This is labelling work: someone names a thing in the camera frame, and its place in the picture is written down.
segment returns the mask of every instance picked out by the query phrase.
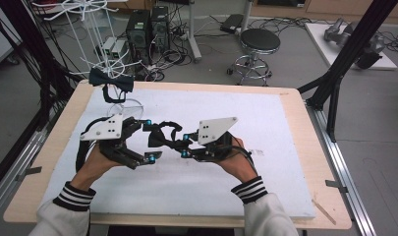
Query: gray floor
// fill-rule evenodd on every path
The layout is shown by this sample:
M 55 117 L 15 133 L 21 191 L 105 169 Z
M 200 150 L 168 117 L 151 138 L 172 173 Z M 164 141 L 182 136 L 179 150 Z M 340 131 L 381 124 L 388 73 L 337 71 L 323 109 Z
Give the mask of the gray floor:
M 121 19 L 125 18 L 115 15 L 117 33 L 122 32 L 125 24 Z M 208 21 L 198 20 L 198 25 Z M 207 29 L 217 29 L 217 25 L 208 25 Z M 385 29 L 398 31 L 394 27 Z M 273 72 L 270 86 L 298 88 L 326 72 L 327 65 L 306 31 L 285 29 L 280 38 L 280 50 L 264 57 Z M 64 34 L 59 39 L 64 51 L 84 69 L 75 42 Z M 197 42 L 202 60 L 166 70 L 164 82 L 234 85 L 239 77 L 226 75 L 226 69 L 242 54 L 238 38 L 198 37 Z M 398 66 L 398 54 L 384 52 Z M 245 86 L 260 85 L 260 81 L 245 83 Z M 302 97 L 308 98 L 312 93 L 309 91 Z M 30 121 L 37 102 L 37 86 L 23 66 L 0 67 L 0 160 Z M 347 73 L 341 86 L 336 138 L 377 235 L 398 235 L 398 69 Z M 32 225 L 4 222 L 2 213 L 3 208 L 0 235 L 27 235 L 31 230 Z M 96 226 L 92 235 L 105 235 L 106 230 L 105 226 Z M 348 231 L 309 230 L 309 235 L 358 235 L 358 232 L 354 226 Z

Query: white board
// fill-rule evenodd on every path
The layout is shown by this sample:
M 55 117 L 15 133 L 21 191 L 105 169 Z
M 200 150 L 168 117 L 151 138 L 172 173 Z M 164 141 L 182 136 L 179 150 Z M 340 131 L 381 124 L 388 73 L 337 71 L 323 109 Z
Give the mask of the white board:
M 334 60 L 336 60 L 337 55 L 340 53 L 341 47 L 339 47 L 334 41 L 325 41 L 323 39 L 324 31 L 329 29 L 331 25 L 324 24 L 306 24 L 306 28 L 310 34 L 310 37 L 315 42 L 317 49 L 320 51 L 324 60 L 327 62 L 328 66 L 333 64 Z M 373 64 L 369 70 L 395 70 L 397 66 L 389 59 L 383 52 L 379 53 L 382 58 L 380 58 L 375 64 Z M 352 69 L 357 69 L 356 65 L 352 65 Z
M 128 96 L 142 103 L 143 119 L 183 126 L 177 139 L 194 132 L 199 120 L 238 117 L 229 131 L 253 151 L 267 191 L 278 195 L 290 216 L 314 217 L 312 198 L 278 95 L 135 88 Z M 109 108 L 97 88 L 55 167 L 43 203 L 55 198 L 73 178 L 80 132 L 92 120 L 105 116 Z M 140 118 L 140 114 L 140 109 L 134 108 L 127 109 L 126 116 Z M 171 131 L 163 130 L 167 139 Z M 128 148 L 138 153 L 163 150 L 161 158 L 154 165 L 136 170 L 116 167 L 103 175 L 92 186 L 97 191 L 92 212 L 243 215 L 242 202 L 230 192 L 240 184 L 238 180 L 214 163 L 182 159 L 168 147 L 147 148 L 148 134 L 136 132 L 127 139 Z

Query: white sleeve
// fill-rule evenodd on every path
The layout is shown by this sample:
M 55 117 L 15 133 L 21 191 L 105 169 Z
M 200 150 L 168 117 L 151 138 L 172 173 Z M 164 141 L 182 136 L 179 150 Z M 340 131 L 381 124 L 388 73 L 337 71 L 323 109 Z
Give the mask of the white sleeve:
M 260 176 L 232 189 L 244 203 L 245 235 L 298 236 L 291 218 L 275 194 L 268 194 Z
M 61 194 L 43 204 L 37 213 L 38 222 L 30 236 L 86 236 L 89 230 L 89 205 L 95 191 L 79 190 L 67 182 Z

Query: desk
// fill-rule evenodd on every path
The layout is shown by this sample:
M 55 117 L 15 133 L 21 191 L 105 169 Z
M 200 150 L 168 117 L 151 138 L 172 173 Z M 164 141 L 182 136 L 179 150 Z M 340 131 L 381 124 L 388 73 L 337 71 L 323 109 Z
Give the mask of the desk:
M 316 218 L 296 219 L 296 227 L 310 229 L 348 229 L 351 227 L 346 207 L 335 188 L 326 187 L 324 180 L 333 180 L 332 173 L 315 134 L 312 122 L 302 102 L 300 94 L 292 88 L 253 88 L 236 86 L 140 83 L 139 89 L 179 89 L 197 91 L 229 91 L 247 93 L 268 93 L 280 96 L 289 123 L 293 141 L 300 157 L 303 171 L 313 197 Z M 47 188 L 53 168 L 67 144 L 85 106 L 90 99 L 93 87 L 80 84 L 52 130 L 44 147 L 33 163 L 42 166 L 42 172 L 29 175 L 8 206 L 4 219 L 9 222 L 36 222 L 36 210 Z M 243 227 L 244 220 L 238 216 L 168 216 L 168 215 L 129 215 L 93 214 L 91 222 L 114 225 L 155 225 L 190 227 Z

